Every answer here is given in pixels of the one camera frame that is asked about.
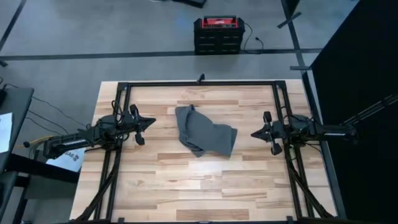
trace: black table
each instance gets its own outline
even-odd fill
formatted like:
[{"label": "black table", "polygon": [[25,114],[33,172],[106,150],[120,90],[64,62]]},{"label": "black table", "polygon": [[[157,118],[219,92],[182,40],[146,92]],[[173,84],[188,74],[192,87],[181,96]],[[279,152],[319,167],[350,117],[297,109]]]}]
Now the black table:
[{"label": "black table", "polygon": [[[16,221],[22,218],[25,210],[27,200],[24,198],[24,193],[29,184],[30,175],[39,175],[49,179],[77,183],[79,173],[12,153],[19,131],[29,110],[34,90],[32,88],[7,88],[6,92],[7,95],[0,106],[0,114],[12,113],[12,131],[9,150],[0,153],[0,184],[2,184],[0,219],[4,215],[13,188],[24,187],[25,189],[14,219]],[[29,176],[19,176],[19,172],[29,174]]]}]

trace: gray cloth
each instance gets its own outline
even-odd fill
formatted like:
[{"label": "gray cloth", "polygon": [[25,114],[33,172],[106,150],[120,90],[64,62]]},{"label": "gray cloth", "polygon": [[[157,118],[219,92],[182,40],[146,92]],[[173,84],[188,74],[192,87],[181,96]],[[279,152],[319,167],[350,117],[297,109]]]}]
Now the gray cloth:
[{"label": "gray cloth", "polygon": [[180,141],[197,157],[206,151],[231,156],[237,129],[226,124],[213,124],[205,115],[195,111],[193,105],[175,109]]}]

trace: black metal frame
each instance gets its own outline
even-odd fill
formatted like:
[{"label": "black metal frame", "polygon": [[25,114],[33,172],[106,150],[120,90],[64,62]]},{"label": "black metal frame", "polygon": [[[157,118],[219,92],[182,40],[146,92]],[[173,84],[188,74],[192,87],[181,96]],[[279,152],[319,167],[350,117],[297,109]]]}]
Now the black metal frame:
[{"label": "black metal frame", "polygon": [[[226,85],[231,85],[231,86],[236,86],[236,85],[271,86],[273,94],[274,94],[275,107],[277,110],[277,117],[278,117],[277,119],[279,121],[282,121],[282,123],[284,122],[284,112],[282,110],[283,108],[285,108],[286,115],[292,114],[292,109],[290,107],[290,101],[289,101],[289,96],[287,93],[286,83],[285,83],[285,81],[282,81],[282,80],[280,80],[280,81],[279,80],[278,81],[207,81],[206,80],[206,81],[204,81],[201,76],[201,78],[198,81],[192,81],[192,82],[132,82],[132,83],[121,82],[121,83],[118,83],[115,100],[121,105],[121,95],[122,95],[122,92],[125,91],[126,95],[125,95],[124,102],[123,102],[123,110],[126,111],[126,110],[128,110],[128,106],[129,106],[131,89],[135,86],[142,87],[142,86],[198,86],[198,85],[200,85],[200,86],[226,86]],[[279,98],[280,91],[282,92],[282,96],[284,99],[283,106],[281,106],[281,102],[280,102],[280,98]],[[296,183],[297,183],[304,193],[305,204],[306,204],[308,216],[310,218],[314,217],[314,212],[312,209],[312,207],[314,207],[315,210],[320,214],[320,216],[322,218],[331,218],[332,216],[325,211],[325,209],[320,205],[318,200],[314,197],[314,195],[311,193],[311,191],[308,188],[300,149],[295,148],[296,161],[297,161],[297,165],[298,165],[298,172],[297,172],[294,168],[294,165],[292,162],[292,157],[290,155],[289,140],[284,139],[283,143],[284,143],[284,151],[285,151],[285,160],[287,163],[287,170],[289,171],[290,188],[292,191],[292,197],[293,197],[293,201],[294,201],[294,209],[295,209],[296,217],[298,219],[303,218],[302,209],[300,207],[299,192],[298,192],[297,186],[296,186]],[[109,199],[108,199],[108,206],[106,209],[106,216],[104,219],[104,220],[108,220],[108,221],[112,219],[114,198],[116,195],[116,184],[118,181],[117,173],[119,172],[121,152],[122,152],[122,147],[116,149],[116,156],[115,156],[115,160],[114,160],[114,165],[116,166],[116,177],[113,179],[113,181],[111,183]],[[99,183],[100,188],[103,186],[103,184],[107,178],[108,167],[109,167],[109,162],[110,162],[110,158],[111,158],[110,155],[111,155],[110,152],[106,152],[106,154],[104,156],[103,170],[101,173],[101,180]],[[96,206],[95,213],[94,213],[94,220],[100,221],[101,206],[102,206],[102,200],[100,200]],[[217,223],[237,224],[239,222],[217,222]],[[266,222],[266,223],[286,223],[286,221],[284,220],[284,221]]]}]

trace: wooden table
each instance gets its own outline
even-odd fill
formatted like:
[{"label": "wooden table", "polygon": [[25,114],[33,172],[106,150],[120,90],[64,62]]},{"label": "wooden table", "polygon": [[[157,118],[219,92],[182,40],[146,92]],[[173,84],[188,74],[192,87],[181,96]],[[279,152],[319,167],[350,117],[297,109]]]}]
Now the wooden table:
[{"label": "wooden table", "polygon": [[[117,84],[101,84],[93,124],[112,113]],[[286,84],[293,112],[310,116],[302,81],[286,80]],[[142,116],[157,121],[143,134],[145,146],[138,146],[134,138],[124,143],[114,222],[119,217],[126,222],[180,222],[270,221],[295,216],[283,153],[273,156],[269,143],[250,137],[264,125],[264,111],[277,117],[270,86],[134,87],[130,102]],[[238,129],[230,158],[214,153],[196,158],[180,143],[174,111],[176,106],[189,104],[214,123]],[[335,215],[320,153],[304,147],[302,155],[310,189]],[[103,159],[104,151],[86,154],[70,218],[79,216],[97,193]],[[105,195],[102,217],[107,201]]]}]

